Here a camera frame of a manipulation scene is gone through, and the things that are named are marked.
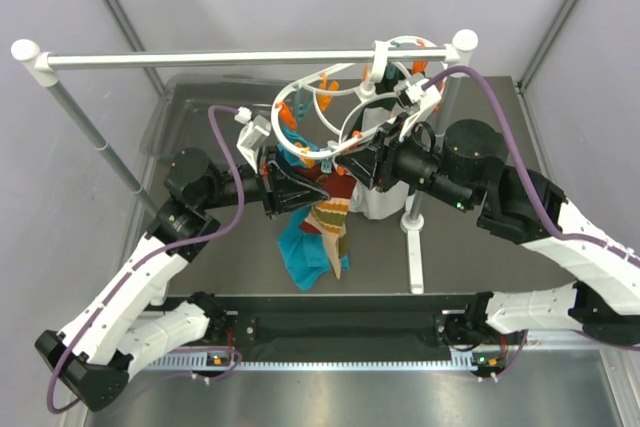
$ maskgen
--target cloth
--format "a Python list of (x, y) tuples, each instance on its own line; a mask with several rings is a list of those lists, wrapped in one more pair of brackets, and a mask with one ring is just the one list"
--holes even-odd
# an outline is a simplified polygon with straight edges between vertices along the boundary
[(347, 255), (348, 250), (345, 221), (356, 180), (334, 171), (318, 183), (331, 195), (331, 199), (313, 205), (300, 229), (322, 237), (333, 272), (339, 279), (342, 273), (340, 259)]
[[(315, 144), (308, 142), (299, 133), (289, 129), (286, 125), (281, 125), (280, 128), (282, 129), (282, 133), (284, 134), (284, 136), (292, 144), (299, 144), (299, 147), (309, 147), (309, 150), (311, 151), (318, 150), (318, 147)], [(307, 167), (307, 165), (298, 156), (296, 156), (295, 154), (292, 154), (281, 145), (278, 145), (278, 150), (282, 153), (284, 160), (286, 160), (293, 167), (302, 167), (302, 168)]]
[[(379, 125), (396, 115), (395, 109), (389, 112), (384, 107), (366, 109), (363, 114), (362, 130), (367, 130)], [(404, 208), (404, 203), (409, 194), (409, 185), (398, 182), (388, 192), (369, 190), (360, 182), (355, 187), (353, 198), (349, 204), (350, 212), (362, 212), (371, 220), (380, 220), (395, 214)]]
[[(293, 212), (289, 225), (278, 238), (278, 247), (291, 280), (303, 291), (313, 287), (318, 277), (331, 269), (322, 236), (308, 234), (299, 228), (310, 212), (311, 207)], [(340, 268), (349, 268), (347, 255), (340, 258)]]

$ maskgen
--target colorful fabric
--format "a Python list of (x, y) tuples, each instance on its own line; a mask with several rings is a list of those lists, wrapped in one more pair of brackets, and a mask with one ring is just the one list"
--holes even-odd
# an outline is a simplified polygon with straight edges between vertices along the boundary
[[(309, 150), (311, 151), (318, 150), (318, 147), (315, 144), (311, 142), (307, 142), (307, 140), (304, 137), (302, 137), (296, 131), (290, 130), (286, 125), (281, 125), (280, 128), (282, 129), (282, 133), (284, 134), (284, 136), (292, 144), (299, 144), (299, 146), (301, 147), (308, 147)], [(302, 167), (302, 168), (307, 167), (307, 165), (297, 155), (292, 154), (281, 145), (278, 145), (278, 150), (282, 153), (282, 156), (284, 157), (284, 159), (293, 167)]]
[(300, 230), (322, 237), (333, 272), (339, 279), (342, 273), (340, 259), (347, 254), (348, 248), (345, 222), (356, 180), (351, 176), (340, 176), (332, 172), (319, 184), (331, 195), (331, 199), (313, 205), (309, 215), (300, 224)]
[[(332, 269), (323, 238), (298, 228), (310, 211), (311, 208), (306, 207), (293, 212), (287, 229), (278, 238), (278, 247), (291, 280), (303, 291), (313, 287), (322, 274)], [(340, 258), (340, 268), (349, 268), (349, 256)]]

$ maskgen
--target orange clothespin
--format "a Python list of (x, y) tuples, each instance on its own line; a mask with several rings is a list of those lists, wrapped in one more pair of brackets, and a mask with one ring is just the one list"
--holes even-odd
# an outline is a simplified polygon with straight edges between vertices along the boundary
[(276, 107), (280, 108), (280, 120), (285, 123), (287, 127), (291, 130), (297, 130), (298, 122), (296, 122), (296, 118), (293, 116), (291, 109), (287, 105), (286, 102), (278, 102)]
[[(302, 153), (306, 154), (309, 152), (309, 147), (304, 147), (300, 142), (296, 142), (296, 147), (300, 147), (302, 149)], [(307, 166), (307, 169), (310, 169), (314, 165), (316, 165), (316, 161), (313, 159), (307, 159), (305, 157), (298, 157), (304, 165)]]
[[(440, 82), (440, 87), (438, 88), (438, 90), (440, 91), (440, 93), (442, 94), (444, 92), (444, 84), (446, 82), (446, 79), (443, 80), (442, 82)], [(440, 112), (440, 104), (436, 105), (435, 108), (433, 109), (434, 112)]]
[[(424, 47), (424, 42), (421, 40), (418, 40), (418, 45), (421, 47)], [(411, 67), (411, 74), (417, 74), (420, 72), (424, 72), (425, 70), (427, 70), (427, 66), (429, 65), (429, 62), (427, 62), (426, 60), (416, 60), (413, 63), (413, 66)]]
[[(322, 74), (322, 82), (320, 83), (320, 88), (322, 90), (331, 90), (332, 92), (335, 92), (336, 90), (338, 90), (338, 88), (340, 88), (340, 84), (335, 80), (331, 82), (331, 85), (329, 85), (329, 87), (327, 87), (328, 83), (329, 79), (327, 77), (327, 74)], [(333, 100), (333, 97), (331, 95), (318, 94), (316, 98), (318, 100), (318, 107), (320, 107), (320, 110), (322, 112), (327, 110), (329, 104), (331, 104), (331, 101)]]

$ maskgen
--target white cable track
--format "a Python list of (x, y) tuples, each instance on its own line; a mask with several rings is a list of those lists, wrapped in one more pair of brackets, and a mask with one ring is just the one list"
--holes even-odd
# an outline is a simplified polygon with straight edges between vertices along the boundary
[[(167, 354), (149, 364), (147, 371), (223, 371), (228, 367), (207, 365), (206, 352)], [(237, 370), (244, 372), (423, 372), (473, 371), (470, 352), (451, 352), (451, 360), (393, 362), (243, 362)]]

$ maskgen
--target striped fabric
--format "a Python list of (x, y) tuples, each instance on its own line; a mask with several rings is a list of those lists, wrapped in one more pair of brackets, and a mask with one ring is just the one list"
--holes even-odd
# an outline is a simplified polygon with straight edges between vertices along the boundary
[(311, 207), (311, 212), (300, 225), (300, 229), (322, 236), (322, 244), (329, 262), (339, 279), (342, 274), (340, 259), (347, 254), (348, 248), (345, 221), (356, 181), (351, 176), (340, 176), (332, 172), (321, 185), (332, 198)]

